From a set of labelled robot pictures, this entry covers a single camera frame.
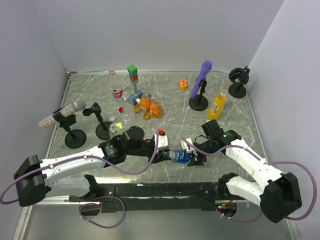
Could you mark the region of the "blue label water bottle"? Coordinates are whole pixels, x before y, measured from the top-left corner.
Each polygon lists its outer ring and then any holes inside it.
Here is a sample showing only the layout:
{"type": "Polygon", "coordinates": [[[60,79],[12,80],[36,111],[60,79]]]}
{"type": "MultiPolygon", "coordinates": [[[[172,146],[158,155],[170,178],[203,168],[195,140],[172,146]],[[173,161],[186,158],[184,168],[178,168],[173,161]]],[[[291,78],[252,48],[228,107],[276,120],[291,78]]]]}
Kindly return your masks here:
{"type": "Polygon", "coordinates": [[[183,150],[169,151],[170,160],[174,163],[187,164],[191,159],[191,154],[183,150]]]}

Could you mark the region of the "yellow juice bottle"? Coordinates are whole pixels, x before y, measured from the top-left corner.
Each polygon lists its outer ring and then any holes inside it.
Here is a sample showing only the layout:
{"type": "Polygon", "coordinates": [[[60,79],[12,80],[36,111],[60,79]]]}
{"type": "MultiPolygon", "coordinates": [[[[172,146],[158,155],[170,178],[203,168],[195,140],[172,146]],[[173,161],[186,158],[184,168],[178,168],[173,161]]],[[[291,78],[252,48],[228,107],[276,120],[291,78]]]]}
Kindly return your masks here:
{"type": "Polygon", "coordinates": [[[213,103],[211,104],[208,117],[211,120],[218,120],[222,114],[223,108],[227,101],[227,91],[222,90],[214,99],[213,103]]]}

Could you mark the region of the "clear plastic bottle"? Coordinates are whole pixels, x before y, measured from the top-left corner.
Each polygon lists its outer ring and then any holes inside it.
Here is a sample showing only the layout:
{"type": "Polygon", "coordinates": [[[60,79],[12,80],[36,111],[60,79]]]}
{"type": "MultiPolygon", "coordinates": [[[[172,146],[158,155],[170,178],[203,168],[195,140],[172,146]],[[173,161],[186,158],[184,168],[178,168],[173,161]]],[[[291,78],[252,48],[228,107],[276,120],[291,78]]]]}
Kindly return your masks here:
{"type": "Polygon", "coordinates": [[[118,127],[116,126],[115,123],[111,123],[109,125],[109,138],[112,139],[117,135],[118,127]]]}

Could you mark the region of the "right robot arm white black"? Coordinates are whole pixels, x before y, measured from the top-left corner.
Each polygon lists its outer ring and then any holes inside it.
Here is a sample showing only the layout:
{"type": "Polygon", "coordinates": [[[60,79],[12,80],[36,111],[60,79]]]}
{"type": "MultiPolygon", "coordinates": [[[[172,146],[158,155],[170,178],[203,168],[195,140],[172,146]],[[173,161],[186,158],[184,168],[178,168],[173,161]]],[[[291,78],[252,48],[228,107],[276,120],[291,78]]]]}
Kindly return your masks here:
{"type": "Polygon", "coordinates": [[[270,165],[267,160],[254,152],[245,140],[234,130],[224,131],[216,120],[202,125],[206,142],[192,144],[185,138],[183,142],[198,154],[214,156],[223,153],[234,160],[253,178],[253,182],[235,173],[221,178],[218,193],[223,199],[233,195],[258,205],[262,213],[273,223],[302,207],[300,187],[297,177],[270,165]]]}

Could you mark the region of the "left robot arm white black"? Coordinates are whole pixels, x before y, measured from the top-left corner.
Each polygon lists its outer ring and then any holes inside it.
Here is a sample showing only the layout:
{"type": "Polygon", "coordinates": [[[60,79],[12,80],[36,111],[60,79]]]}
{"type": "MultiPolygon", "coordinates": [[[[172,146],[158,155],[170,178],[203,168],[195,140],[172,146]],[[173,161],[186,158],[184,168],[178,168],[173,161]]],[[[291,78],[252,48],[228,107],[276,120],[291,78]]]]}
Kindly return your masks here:
{"type": "Polygon", "coordinates": [[[149,164],[164,161],[161,153],[169,149],[165,132],[158,129],[151,139],[144,136],[142,128],[132,126],[122,134],[82,152],[42,160],[37,155],[27,157],[13,176],[19,205],[28,207],[57,196],[95,200],[99,187],[94,177],[71,176],[88,170],[116,168],[127,156],[146,157],[149,164]]]}

